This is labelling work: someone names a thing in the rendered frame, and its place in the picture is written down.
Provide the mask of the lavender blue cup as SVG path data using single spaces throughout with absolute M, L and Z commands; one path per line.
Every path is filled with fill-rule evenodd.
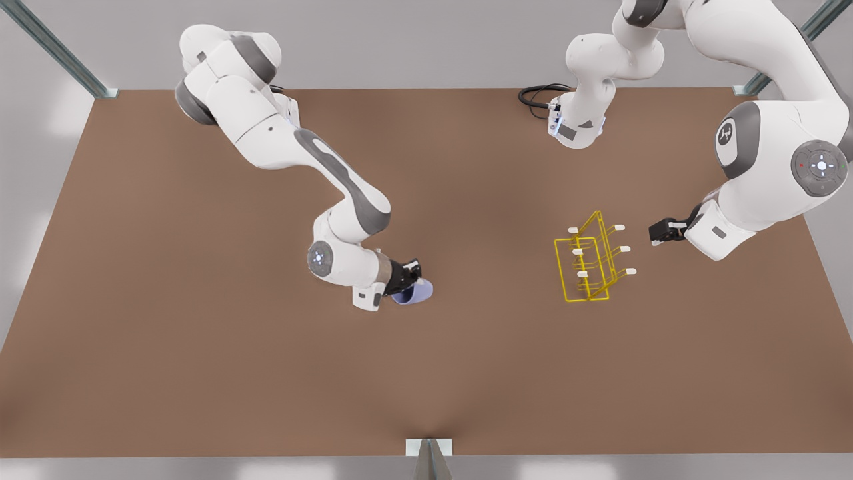
M 429 280 L 421 277 L 403 291 L 392 294 L 393 301 L 399 305 L 422 303 L 432 297 L 434 287 Z

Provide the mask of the silver frame post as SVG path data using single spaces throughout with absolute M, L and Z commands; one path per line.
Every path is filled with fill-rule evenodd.
M 413 480 L 453 480 L 446 457 L 453 455 L 452 439 L 406 439 L 405 455 L 417 457 Z
M 113 99 L 119 90 L 109 88 L 86 67 L 22 0 L 0 0 L 0 9 L 12 18 L 56 63 L 95 99 Z
M 786 100 L 850 101 L 812 40 L 771 0 L 735 0 L 734 52 L 731 63 L 749 67 L 776 82 Z

